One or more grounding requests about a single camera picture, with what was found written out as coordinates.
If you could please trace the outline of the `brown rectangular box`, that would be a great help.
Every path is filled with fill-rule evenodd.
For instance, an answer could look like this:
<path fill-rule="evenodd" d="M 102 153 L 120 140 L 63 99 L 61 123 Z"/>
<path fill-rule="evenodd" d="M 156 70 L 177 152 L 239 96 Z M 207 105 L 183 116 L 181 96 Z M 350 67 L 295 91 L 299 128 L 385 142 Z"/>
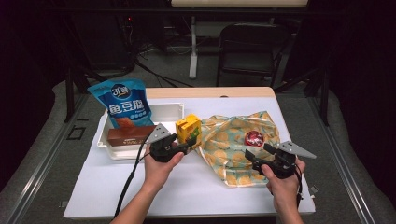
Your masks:
<path fill-rule="evenodd" d="M 155 129 L 155 125 L 109 129 L 107 142 L 113 146 L 140 145 Z"/>

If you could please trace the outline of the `white desk leg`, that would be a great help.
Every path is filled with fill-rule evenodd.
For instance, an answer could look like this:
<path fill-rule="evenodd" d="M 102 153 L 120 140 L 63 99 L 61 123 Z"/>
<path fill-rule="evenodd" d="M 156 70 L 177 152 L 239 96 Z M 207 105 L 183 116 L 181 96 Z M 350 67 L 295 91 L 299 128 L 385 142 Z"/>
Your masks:
<path fill-rule="evenodd" d="M 189 78 L 197 78 L 197 42 L 196 42 L 196 31 L 195 31 L 195 18 L 191 18 L 191 64 Z"/>

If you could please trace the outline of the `white plastic bin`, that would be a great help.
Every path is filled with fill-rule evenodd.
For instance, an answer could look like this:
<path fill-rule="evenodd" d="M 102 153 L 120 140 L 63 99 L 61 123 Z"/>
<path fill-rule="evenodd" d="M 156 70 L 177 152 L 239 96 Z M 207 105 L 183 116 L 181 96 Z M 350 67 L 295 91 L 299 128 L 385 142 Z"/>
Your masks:
<path fill-rule="evenodd" d="M 185 116 L 182 103 L 159 103 L 149 105 L 151 109 L 151 120 L 155 125 L 161 123 L 171 133 L 176 132 L 175 123 Z M 134 160 L 140 145 L 127 145 L 113 147 L 107 142 L 108 130 L 113 124 L 108 117 L 107 110 L 101 117 L 102 126 L 99 128 L 99 140 L 97 146 L 105 149 L 112 160 Z"/>

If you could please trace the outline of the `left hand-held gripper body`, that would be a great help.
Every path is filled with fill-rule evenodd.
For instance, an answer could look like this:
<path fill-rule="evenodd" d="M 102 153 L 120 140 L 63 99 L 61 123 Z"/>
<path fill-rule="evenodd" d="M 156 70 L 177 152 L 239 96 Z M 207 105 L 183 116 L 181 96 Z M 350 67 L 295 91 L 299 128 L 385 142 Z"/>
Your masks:
<path fill-rule="evenodd" d="M 168 162 L 178 152 L 179 145 L 176 141 L 171 143 L 169 137 L 171 132 L 168 131 L 161 123 L 159 123 L 152 133 L 148 136 L 149 154 L 155 161 Z"/>

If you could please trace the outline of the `blue snack packet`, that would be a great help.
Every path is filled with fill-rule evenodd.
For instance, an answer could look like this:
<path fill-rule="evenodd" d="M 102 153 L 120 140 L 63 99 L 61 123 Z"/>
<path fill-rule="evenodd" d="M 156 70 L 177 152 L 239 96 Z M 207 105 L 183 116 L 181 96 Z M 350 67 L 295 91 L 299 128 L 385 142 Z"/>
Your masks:
<path fill-rule="evenodd" d="M 142 80 L 106 80 L 89 87 L 88 91 L 106 108 L 114 128 L 153 124 L 146 86 Z"/>

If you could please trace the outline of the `yellow drink carton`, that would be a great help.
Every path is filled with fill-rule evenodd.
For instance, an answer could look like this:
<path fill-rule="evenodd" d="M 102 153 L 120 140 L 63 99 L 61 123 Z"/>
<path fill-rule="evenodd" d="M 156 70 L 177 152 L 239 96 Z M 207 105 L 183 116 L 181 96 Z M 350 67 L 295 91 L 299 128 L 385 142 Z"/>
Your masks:
<path fill-rule="evenodd" d="M 194 114 L 189 114 L 184 119 L 178 120 L 176 122 L 177 141 L 183 144 L 189 139 L 196 137 L 197 141 L 193 148 L 198 147 L 201 143 L 201 124 L 201 120 Z"/>

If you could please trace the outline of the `person's right hand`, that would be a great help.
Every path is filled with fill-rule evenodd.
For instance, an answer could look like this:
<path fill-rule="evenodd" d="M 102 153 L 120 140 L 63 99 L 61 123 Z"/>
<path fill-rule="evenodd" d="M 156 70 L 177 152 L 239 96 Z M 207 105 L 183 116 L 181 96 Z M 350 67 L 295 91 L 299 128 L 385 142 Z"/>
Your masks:
<path fill-rule="evenodd" d="M 268 179 L 267 188 L 274 196 L 274 204 L 280 208 L 297 207 L 297 192 L 300 186 L 297 175 L 279 179 L 266 164 L 262 166 L 262 171 Z"/>

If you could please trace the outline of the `black folding chair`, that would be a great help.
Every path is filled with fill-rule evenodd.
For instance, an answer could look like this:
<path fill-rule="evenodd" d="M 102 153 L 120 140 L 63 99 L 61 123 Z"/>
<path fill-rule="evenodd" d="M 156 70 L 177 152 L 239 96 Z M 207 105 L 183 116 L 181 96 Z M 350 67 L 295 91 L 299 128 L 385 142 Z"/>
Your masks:
<path fill-rule="evenodd" d="M 216 85 L 222 74 L 256 76 L 273 87 L 291 33 L 281 24 L 235 23 L 219 35 Z"/>

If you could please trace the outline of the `red round can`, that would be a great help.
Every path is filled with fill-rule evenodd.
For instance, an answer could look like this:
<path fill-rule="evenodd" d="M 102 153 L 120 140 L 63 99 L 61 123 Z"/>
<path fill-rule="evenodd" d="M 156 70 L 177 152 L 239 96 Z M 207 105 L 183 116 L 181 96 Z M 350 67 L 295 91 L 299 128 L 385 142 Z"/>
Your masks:
<path fill-rule="evenodd" d="M 250 131 L 245 135 L 245 144 L 247 146 L 262 147 L 264 144 L 264 137 L 257 131 Z"/>

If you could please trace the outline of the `person's left hand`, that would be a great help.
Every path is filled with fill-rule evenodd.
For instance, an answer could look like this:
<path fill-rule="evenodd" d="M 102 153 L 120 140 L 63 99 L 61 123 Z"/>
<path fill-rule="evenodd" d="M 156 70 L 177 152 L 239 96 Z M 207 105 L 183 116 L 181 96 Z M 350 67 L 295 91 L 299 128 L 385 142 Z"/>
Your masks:
<path fill-rule="evenodd" d="M 172 170 L 181 162 L 184 154 L 178 152 L 170 161 L 155 161 L 150 155 L 145 158 L 144 189 L 158 192 L 167 181 Z"/>

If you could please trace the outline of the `aluminium floor rail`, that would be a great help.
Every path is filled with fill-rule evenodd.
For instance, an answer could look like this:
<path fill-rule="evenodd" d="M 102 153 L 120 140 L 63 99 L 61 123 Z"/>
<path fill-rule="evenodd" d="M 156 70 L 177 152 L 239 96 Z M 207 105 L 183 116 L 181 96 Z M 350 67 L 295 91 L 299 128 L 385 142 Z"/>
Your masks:
<path fill-rule="evenodd" d="M 324 123 L 320 116 L 317 100 L 315 98 L 308 97 L 307 102 L 309 103 L 311 110 L 314 113 L 316 121 L 318 122 L 318 126 L 320 127 L 321 131 L 324 133 L 327 139 L 327 142 L 330 146 L 330 154 L 337 169 L 337 173 L 342 179 L 348 197 L 356 210 L 361 224 L 376 224 L 375 219 L 366 201 L 364 200 L 361 190 L 358 187 L 355 178 L 353 177 L 349 169 L 347 161 L 345 160 L 345 157 L 340 147 L 338 146 L 338 143 L 333 136 L 330 127 Z"/>
<path fill-rule="evenodd" d="M 29 148 L 14 175 L 0 192 L 4 214 L 0 224 L 20 224 L 54 163 L 60 146 L 71 130 L 73 118 L 84 106 L 88 96 L 78 95 L 72 117 L 66 118 L 65 98 L 55 97 L 55 104 L 36 140 Z"/>

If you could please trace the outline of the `lemon print fabric bag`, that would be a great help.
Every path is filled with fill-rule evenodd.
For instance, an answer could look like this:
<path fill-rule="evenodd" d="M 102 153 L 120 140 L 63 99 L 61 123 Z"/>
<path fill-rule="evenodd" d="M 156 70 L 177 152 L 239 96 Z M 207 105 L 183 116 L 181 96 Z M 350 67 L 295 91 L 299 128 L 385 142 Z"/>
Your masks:
<path fill-rule="evenodd" d="M 264 186 L 267 179 L 252 169 L 245 158 L 248 150 L 256 158 L 272 161 L 274 156 L 262 147 L 247 146 L 245 135 L 257 131 L 264 137 L 264 144 L 280 143 L 279 131 L 267 111 L 248 116 L 212 116 L 202 120 L 202 143 L 197 153 L 213 169 L 218 178 L 228 187 Z"/>

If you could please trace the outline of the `black equipment cabinet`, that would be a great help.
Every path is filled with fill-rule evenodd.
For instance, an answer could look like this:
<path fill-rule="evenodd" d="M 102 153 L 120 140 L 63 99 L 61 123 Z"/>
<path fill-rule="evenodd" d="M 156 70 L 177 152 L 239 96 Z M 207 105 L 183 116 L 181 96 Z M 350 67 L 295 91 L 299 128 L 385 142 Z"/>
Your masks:
<path fill-rule="evenodd" d="M 93 70 L 126 72 L 134 69 L 115 16 L 75 14 L 72 19 Z"/>

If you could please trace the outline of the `black metal stand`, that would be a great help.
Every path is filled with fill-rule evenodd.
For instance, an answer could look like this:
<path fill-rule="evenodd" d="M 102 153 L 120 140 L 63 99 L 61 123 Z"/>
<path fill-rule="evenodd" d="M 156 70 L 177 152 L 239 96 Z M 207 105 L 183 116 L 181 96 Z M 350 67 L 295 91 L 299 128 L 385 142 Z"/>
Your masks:
<path fill-rule="evenodd" d="M 68 122 L 75 114 L 75 88 L 82 94 L 88 94 L 88 88 L 91 86 L 88 81 L 89 78 L 102 82 L 121 76 L 122 74 L 102 76 L 82 65 L 71 66 L 66 72 L 64 80 L 66 95 L 66 117 L 64 121 Z"/>
<path fill-rule="evenodd" d="M 308 83 L 304 88 L 304 95 L 306 97 L 315 97 L 318 92 L 320 93 L 319 116 L 322 122 L 328 126 L 330 75 L 326 66 L 314 68 L 311 71 L 287 82 L 286 84 L 276 87 L 275 93 L 286 91 L 306 79 L 308 80 Z"/>

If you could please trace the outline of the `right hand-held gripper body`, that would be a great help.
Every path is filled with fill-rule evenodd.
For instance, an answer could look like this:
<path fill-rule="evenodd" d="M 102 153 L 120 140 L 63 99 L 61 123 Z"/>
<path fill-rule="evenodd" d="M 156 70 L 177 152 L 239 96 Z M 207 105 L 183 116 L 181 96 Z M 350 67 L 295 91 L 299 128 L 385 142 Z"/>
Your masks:
<path fill-rule="evenodd" d="M 276 154 L 272 161 L 262 160 L 263 164 L 268 165 L 276 177 L 284 179 L 292 176 L 296 171 L 296 158 L 306 157 L 315 159 L 317 156 L 310 151 L 298 146 L 297 144 L 286 141 L 275 146 Z M 258 171 L 263 175 L 262 166 Z"/>

